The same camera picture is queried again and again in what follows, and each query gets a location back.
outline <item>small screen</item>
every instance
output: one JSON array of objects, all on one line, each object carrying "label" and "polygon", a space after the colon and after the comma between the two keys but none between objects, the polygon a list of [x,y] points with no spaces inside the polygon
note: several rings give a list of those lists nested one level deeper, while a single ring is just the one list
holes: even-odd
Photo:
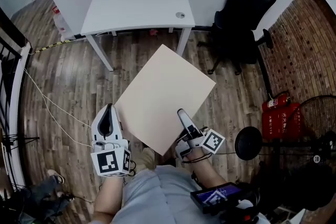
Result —
[{"label": "small screen", "polygon": [[209,190],[207,192],[197,194],[197,199],[204,205],[213,206],[220,202],[227,201],[228,198],[240,192],[241,189],[235,185],[226,185],[218,189]]}]

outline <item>wooden floor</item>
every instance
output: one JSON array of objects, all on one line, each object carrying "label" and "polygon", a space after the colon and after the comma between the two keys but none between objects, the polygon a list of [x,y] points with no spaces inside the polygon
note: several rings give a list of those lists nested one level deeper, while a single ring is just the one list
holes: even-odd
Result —
[{"label": "wooden floor", "polygon": [[[27,36],[35,49],[58,41],[53,25],[52,0],[37,0],[13,17],[15,25]],[[91,124],[96,113],[107,103],[115,103],[148,59],[161,44],[175,50],[178,32],[159,31],[156,37],[147,31],[103,36],[102,43],[115,71],[108,72],[90,44],[77,41],[48,49],[30,58],[28,72],[42,92],[60,107]],[[214,58],[208,48],[197,48],[202,33],[193,32],[183,57],[207,74]],[[231,63],[221,63],[210,76],[216,86],[194,120],[207,125],[227,138],[221,152],[233,152],[234,140],[245,126],[261,130],[261,104],[267,99],[259,65],[243,66],[240,76]],[[90,130],[48,103],[51,112],[75,139],[90,143]],[[73,143],[48,114],[40,93],[26,76],[24,82],[21,127],[27,137],[39,136],[38,142],[27,145],[28,171],[33,183],[46,178],[47,169],[55,169],[66,178],[65,191],[93,201],[101,178],[94,174],[90,149]],[[235,154],[216,155],[213,165],[230,181],[249,181],[258,168],[259,158],[243,162]],[[93,205],[75,199],[59,223],[88,223]]]}]

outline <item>white cable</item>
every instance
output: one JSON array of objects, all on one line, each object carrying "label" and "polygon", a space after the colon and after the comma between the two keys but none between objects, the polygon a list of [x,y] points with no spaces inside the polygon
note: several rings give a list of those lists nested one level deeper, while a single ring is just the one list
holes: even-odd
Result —
[{"label": "white cable", "polygon": [[26,74],[30,77],[30,79],[32,80],[32,82],[34,83],[34,85],[37,87],[37,89],[39,90],[39,92],[45,97],[47,98],[53,105],[55,105],[56,107],[58,107],[59,109],[61,109],[63,112],[67,113],[69,116],[73,117],[76,121],[79,121],[80,123],[86,125],[87,127],[91,128],[91,126],[89,124],[86,124],[85,122],[77,119],[76,117],[72,116],[70,113],[68,113],[67,111],[65,111],[63,108],[60,108],[57,104],[55,104],[54,102],[52,102],[52,100],[50,98],[48,98],[46,95],[44,95],[42,93],[42,91],[40,90],[40,88],[38,87],[38,85],[36,84],[36,82],[31,78],[31,76],[28,74],[27,70],[24,69],[24,71],[26,72]]},{"label": "white cable", "polygon": [[[47,98],[53,105],[57,106],[59,109],[61,109],[62,111],[64,111],[65,113],[67,113],[69,116],[72,116],[70,113],[68,113],[67,111],[65,111],[63,108],[60,108],[57,104],[55,104],[54,102],[52,102],[52,100],[50,98],[48,98],[47,96],[45,96],[43,93],[42,95]],[[91,128],[91,126],[89,124],[86,124],[85,122],[77,119],[76,117],[72,116],[76,121],[79,121],[80,123],[86,125],[87,127]]]},{"label": "white cable", "polygon": [[83,144],[83,143],[80,143],[80,142],[77,142],[76,140],[74,140],[64,129],[63,127],[58,123],[58,121],[55,119],[55,117],[53,116],[53,114],[51,113],[51,111],[49,110],[49,107],[48,107],[48,104],[47,104],[47,101],[45,99],[45,95],[42,93],[41,89],[38,87],[38,85],[36,84],[36,82],[33,80],[33,78],[29,75],[29,73],[27,72],[26,69],[24,69],[24,71],[26,72],[26,74],[29,76],[29,78],[32,80],[33,84],[36,86],[36,88],[38,89],[38,91],[41,93],[42,95],[42,98],[46,104],[46,108],[49,112],[49,114],[51,115],[51,117],[54,119],[54,121],[56,122],[56,124],[62,129],[62,131],[72,140],[74,141],[75,143],[77,144],[80,144],[80,145],[83,145],[83,146],[88,146],[88,147],[92,147],[91,145],[87,145],[87,144]]}]

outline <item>black office chair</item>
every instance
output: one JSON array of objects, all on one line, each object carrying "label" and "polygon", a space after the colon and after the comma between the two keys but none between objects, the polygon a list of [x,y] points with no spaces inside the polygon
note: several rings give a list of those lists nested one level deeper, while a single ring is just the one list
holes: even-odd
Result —
[{"label": "black office chair", "polygon": [[272,48],[272,39],[267,30],[263,38],[255,41],[252,30],[255,30],[276,0],[227,0],[223,10],[216,12],[211,30],[211,44],[219,56],[214,67],[208,70],[212,74],[220,61],[229,58],[236,74],[241,73],[240,63],[257,62],[257,46],[266,42]]}]

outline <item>fire extinguisher box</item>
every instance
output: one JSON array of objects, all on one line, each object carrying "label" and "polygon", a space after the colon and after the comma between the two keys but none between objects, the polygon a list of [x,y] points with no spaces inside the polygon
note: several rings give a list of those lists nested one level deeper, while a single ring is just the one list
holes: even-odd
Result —
[{"label": "fire extinguisher box", "polygon": [[300,136],[300,117],[296,119],[297,132],[291,132],[290,137],[284,134],[289,116],[299,106],[299,103],[291,103],[288,106],[282,106],[276,109],[268,110],[263,113],[262,117],[262,136],[266,140],[273,140],[275,138],[283,139],[289,138],[297,140]]}]

